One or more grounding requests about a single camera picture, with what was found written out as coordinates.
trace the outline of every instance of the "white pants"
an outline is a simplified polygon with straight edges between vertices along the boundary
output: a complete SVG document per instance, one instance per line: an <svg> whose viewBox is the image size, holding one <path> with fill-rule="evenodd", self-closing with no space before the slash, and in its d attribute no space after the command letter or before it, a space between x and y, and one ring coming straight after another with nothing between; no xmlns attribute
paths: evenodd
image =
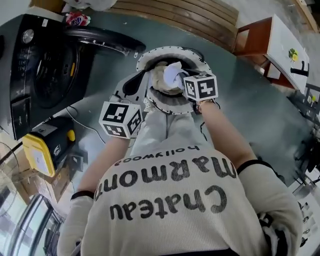
<svg viewBox="0 0 320 256"><path fill-rule="evenodd" d="M155 110L149 112L141 124L131 155L192 145L212 148L196 127L191 114L167 115Z"/></svg>

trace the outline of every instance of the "yellow flower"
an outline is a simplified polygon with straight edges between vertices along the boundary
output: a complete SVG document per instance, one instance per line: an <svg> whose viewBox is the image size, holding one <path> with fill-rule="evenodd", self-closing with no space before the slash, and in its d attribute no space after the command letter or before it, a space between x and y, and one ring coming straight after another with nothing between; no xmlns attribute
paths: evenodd
<svg viewBox="0 0 320 256"><path fill-rule="evenodd" d="M294 53L294 54L292 55L292 60L293 60L294 62L296 62L296 61L298 60L298 55Z"/></svg>

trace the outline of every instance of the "sleeve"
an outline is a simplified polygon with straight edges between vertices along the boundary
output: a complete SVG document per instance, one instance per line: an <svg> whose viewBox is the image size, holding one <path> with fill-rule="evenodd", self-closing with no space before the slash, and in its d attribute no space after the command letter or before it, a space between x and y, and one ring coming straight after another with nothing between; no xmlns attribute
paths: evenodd
<svg viewBox="0 0 320 256"><path fill-rule="evenodd" d="M84 237L88 215L94 204L94 193L80 191L71 197L71 207L63 224L57 245L58 256L71 256L80 249Z"/></svg>
<svg viewBox="0 0 320 256"><path fill-rule="evenodd" d="M296 255L303 222L295 196L266 162L245 162L237 172L247 199L259 215L272 255Z"/></svg>

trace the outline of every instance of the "black cuff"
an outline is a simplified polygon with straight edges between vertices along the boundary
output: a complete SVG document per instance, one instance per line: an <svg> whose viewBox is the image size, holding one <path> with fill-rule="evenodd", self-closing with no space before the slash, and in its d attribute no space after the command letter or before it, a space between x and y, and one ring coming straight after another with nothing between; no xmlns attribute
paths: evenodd
<svg viewBox="0 0 320 256"><path fill-rule="evenodd" d="M90 197L90 198L94 199L95 193L92 193L91 191L88 191L88 190L79 191L77 193L74 193L71 196L71 200L79 198L79 197Z"/></svg>
<svg viewBox="0 0 320 256"><path fill-rule="evenodd" d="M269 167L271 168L273 171L275 171L270 164L268 164L267 162L264 162L262 160L249 160L249 161L246 161L244 162L243 164L240 165L240 167L236 170L236 172L238 173L238 175L244 170L246 169L247 167L249 166L252 166L252 165L263 165L263 166L266 166L266 167Z"/></svg>

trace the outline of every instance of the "white table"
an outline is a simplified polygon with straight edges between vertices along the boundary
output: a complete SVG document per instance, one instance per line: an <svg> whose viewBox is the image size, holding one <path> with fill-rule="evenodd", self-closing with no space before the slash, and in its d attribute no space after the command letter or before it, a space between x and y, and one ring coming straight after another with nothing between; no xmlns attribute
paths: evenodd
<svg viewBox="0 0 320 256"><path fill-rule="evenodd" d="M308 70L309 56L290 29L274 15L273 17L257 21L239 29L239 33L248 31L245 46L235 51L236 56L263 55L269 63L264 76L272 83L305 92L307 76L291 73L291 68ZM289 57L289 50L298 52L298 61L293 62Z"/></svg>

